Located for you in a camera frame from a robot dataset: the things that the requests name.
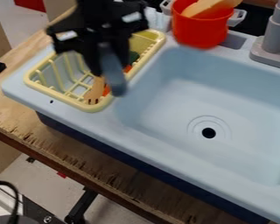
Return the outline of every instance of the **gray faucet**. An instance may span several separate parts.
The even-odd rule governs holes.
[[[250,58],[274,67],[280,67],[280,0],[269,18],[264,36],[256,39]]]

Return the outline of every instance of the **drain hole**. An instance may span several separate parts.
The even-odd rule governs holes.
[[[206,128],[202,130],[202,135],[206,138],[214,138],[216,137],[216,131],[211,128]]]

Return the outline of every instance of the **wooden tabletop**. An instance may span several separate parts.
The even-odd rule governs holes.
[[[0,85],[51,40],[39,31],[0,60]],[[155,223],[244,223],[174,187],[47,128],[0,88],[0,140]]]

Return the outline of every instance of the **metal table leg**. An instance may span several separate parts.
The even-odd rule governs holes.
[[[84,190],[84,194],[80,197],[78,202],[74,205],[73,209],[69,212],[68,216],[64,219],[65,223],[85,224],[84,213],[91,206],[98,193],[87,188],[85,188]]]

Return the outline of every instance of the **blue sink base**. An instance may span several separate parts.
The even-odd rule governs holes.
[[[180,178],[176,178],[172,176],[171,174],[161,171],[158,168],[151,166],[149,164],[146,164],[134,157],[131,157],[117,149],[114,149],[105,143],[101,143],[95,139],[93,139],[90,136],[86,136],[79,131],[75,129],[71,129],[64,125],[63,123],[57,122],[53,120],[52,118],[43,115],[39,112],[37,112],[37,115],[40,119],[40,121],[45,124],[46,126],[55,129],[69,137],[73,137],[74,139],[87,144],[98,151],[101,151],[112,158],[115,158],[126,165],[132,166],[136,169],[138,169],[140,172],[144,172],[150,176],[152,176],[155,179],[159,179],[163,181],[164,183],[174,186],[175,188],[179,189],[180,191],[187,193],[194,198],[198,200],[202,200],[214,207],[219,208],[220,210],[223,210],[234,217],[237,217],[238,219],[242,221],[246,221],[247,223],[253,223],[253,224],[267,224],[269,223],[269,220],[266,218],[263,218],[262,216],[253,213],[246,208],[243,208],[241,206],[237,206],[236,204],[225,200],[217,195],[214,195],[210,192],[207,192],[196,185],[192,185],[188,182],[185,182],[184,180]]]

